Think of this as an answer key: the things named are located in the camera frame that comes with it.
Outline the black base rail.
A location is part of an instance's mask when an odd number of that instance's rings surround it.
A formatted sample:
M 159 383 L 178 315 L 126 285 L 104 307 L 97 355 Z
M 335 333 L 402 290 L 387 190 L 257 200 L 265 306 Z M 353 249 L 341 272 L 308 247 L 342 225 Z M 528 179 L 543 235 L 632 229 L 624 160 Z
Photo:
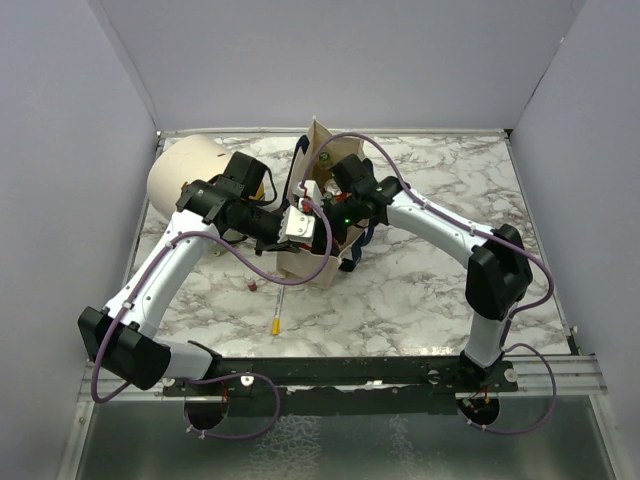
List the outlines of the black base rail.
M 454 356 L 218 358 L 209 383 L 177 380 L 164 396 L 199 415 L 453 414 L 459 395 L 513 393 L 501 359 L 486 370 Z

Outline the yellow white marker pen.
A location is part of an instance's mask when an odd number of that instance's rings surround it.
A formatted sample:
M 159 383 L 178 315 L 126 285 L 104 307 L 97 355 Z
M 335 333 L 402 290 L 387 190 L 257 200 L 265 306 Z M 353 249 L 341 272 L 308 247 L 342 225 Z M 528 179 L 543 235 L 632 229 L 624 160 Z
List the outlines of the yellow white marker pen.
M 285 294 L 286 288 L 284 285 L 282 285 L 279 289 L 278 292 L 278 297 L 277 297 L 277 301 L 276 301 L 276 305 L 275 305 L 275 311 L 274 311 L 274 318 L 272 321 L 272 326 L 271 326 L 271 334 L 273 336 L 277 336 L 280 334 L 280 330 L 281 330 L 281 315 L 282 315 L 282 308 L 283 308 L 283 303 L 284 303 L 284 294 Z

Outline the cream canvas tote bag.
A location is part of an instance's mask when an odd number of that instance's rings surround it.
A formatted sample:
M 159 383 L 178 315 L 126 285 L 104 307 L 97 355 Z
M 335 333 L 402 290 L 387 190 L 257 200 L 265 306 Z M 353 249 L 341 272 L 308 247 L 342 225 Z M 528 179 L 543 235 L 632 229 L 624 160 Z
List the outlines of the cream canvas tote bag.
M 330 172 L 317 167 L 318 155 L 322 151 L 330 153 L 333 165 L 347 155 L 355 154 L 369 170 L 373 169 L 372 162 L 364 155 L 363 141 L 361 139 L 341 137 L 323 147 L 322 145 L 331 136 L 332 133 L 324 125 L 313 119 L 307 133 L 299 138 L 284 186 L 282 208 L 287 208 L 294 203 L 293 188 L 296 184 L 299 184 L 302 174 L 310 164 L 313 165 L 313 168 L 309 178 L 316 181 L 324 191 L 324 184 L 329 181 Z M 362 258 L 362 249 L 369 244 L 374 231 L 375 226 L 370 221 L 369 227 L 355 241 L 349 243 L 345 248 L 335 248 L 336 252 L 330 256 L 324 269 L 312 279 L 312 282 L 322 288 L 328 288 L 338 272 L 353 271 Z M 321 246 L 318 254 L 306 248 L 299 253 L 279 253 L 277 255 L 276 268 L 280 273 L 287 276 L 307 278 L 321 265 L 324 252 L 325 247 Z

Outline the clear glass bottle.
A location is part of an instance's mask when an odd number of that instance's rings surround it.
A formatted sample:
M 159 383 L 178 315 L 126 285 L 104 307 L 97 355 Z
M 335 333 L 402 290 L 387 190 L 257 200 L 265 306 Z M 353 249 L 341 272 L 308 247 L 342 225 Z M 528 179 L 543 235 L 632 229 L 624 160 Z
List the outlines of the clear glass bottle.
M 321 170 L 329 170 L 332 168 L 333 161 L 331 155 L 327 151 L 322 151 L 318 155 L 317 167 Z

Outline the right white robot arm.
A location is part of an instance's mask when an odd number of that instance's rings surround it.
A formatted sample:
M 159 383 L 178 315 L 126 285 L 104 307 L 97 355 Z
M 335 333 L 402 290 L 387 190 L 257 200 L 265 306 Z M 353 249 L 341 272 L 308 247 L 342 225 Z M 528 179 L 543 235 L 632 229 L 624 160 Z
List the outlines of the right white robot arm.
M 523 242 L 508 224 L 476 227 L 443 210 L 434 212 L 413 190 L 388 176 L 378 181 L 373 167 L 351 154 L 329 168 L 345 195 L 325 203 L 334 239 L 344 241 L 349 228 L 363 221 L 407 231 L 443 251 L 466 269 L 465 298 L 473 311 L 467 344 L 461 353 L 459 378 L 469 390 L 481 391 L 496 376 L 503 357 L 507 316 L 524 298 L 533 280 L 528 260 L 515 248 Z

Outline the red cola can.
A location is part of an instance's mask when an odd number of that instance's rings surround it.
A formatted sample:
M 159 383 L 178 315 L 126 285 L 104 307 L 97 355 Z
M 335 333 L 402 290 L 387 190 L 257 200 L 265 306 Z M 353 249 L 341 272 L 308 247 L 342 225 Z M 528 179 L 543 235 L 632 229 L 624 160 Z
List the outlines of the red cola can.
M 333 197 L 336 197 L 342 194 L 341 188 L 337 185 L 337 183 L 334 180 L 329 180 L 324 184 L 324 191 L 326 194 L 330 194 Z

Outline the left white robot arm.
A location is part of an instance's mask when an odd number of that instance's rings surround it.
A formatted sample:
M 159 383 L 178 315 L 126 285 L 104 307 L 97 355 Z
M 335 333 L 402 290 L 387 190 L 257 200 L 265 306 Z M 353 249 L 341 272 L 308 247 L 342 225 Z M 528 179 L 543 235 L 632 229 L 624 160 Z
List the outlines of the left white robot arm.
M 198 261 L 213 245 L 227 247 L 229 230 L 252 238 L 258 250 L 297 250 L 313 240 L 316 217 L 308 202 L 282 213 L 256 200 L 268 168 L 234 153 L 224 171 L 188 183 L 160 241 L 123 289 L 101 309 L 86 308 L 78 327 L 89 359 L 147 390 L 163 378 L 186 379 L 206 395 L 220 385 L 215 355 L 194 342 L 160 342 L 164 314 Z

